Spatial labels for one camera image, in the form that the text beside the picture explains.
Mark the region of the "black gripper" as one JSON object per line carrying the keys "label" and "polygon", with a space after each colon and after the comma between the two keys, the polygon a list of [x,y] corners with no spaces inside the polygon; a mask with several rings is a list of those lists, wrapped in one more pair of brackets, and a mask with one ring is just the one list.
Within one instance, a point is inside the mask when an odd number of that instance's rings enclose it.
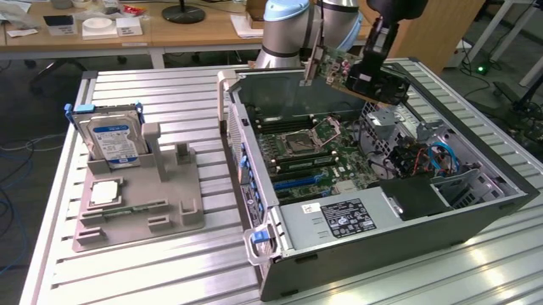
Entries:
{"label": "black gripper", "polygon": [[363,50],[363,69],[379,69],[397,35],[399,22],[413,20],[423,14],[425,0],[367,1],[368,7],[379,13]]}

